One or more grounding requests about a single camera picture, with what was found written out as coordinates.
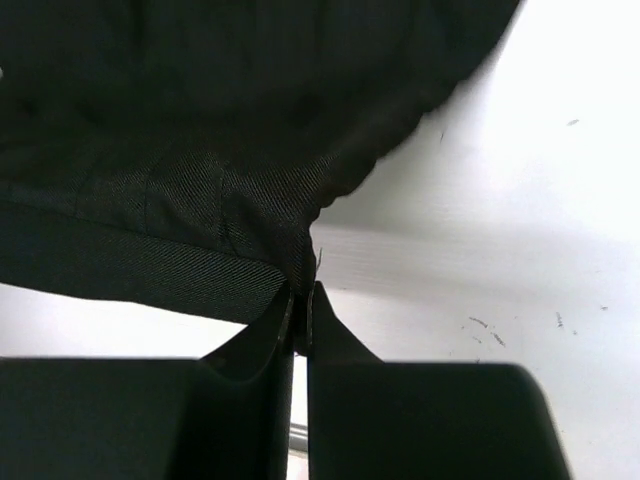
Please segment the black pleated skirt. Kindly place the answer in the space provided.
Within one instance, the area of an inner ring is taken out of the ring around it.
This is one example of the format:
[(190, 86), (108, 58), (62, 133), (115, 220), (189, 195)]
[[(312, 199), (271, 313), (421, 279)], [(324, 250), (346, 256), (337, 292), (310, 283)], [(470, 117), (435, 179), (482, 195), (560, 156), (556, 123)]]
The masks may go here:
[(5, 1), (1, 280), (248, 324), (515, 1)]

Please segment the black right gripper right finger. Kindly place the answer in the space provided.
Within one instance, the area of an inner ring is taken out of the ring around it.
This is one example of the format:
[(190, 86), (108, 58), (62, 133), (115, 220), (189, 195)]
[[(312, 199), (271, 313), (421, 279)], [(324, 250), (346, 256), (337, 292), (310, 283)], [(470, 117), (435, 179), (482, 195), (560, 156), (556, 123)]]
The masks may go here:
[(522, 367), (375, 356), (317, 285), (307, 314), (313, 479), (566, 479), (544, 395)]

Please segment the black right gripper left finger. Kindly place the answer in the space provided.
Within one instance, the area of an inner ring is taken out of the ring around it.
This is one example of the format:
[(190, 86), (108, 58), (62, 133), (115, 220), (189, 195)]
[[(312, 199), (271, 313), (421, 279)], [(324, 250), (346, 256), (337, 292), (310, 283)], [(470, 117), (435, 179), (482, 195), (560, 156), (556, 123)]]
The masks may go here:
[(5, 479), (282, 479), (294, 298), (185, 359), (6, 359)]

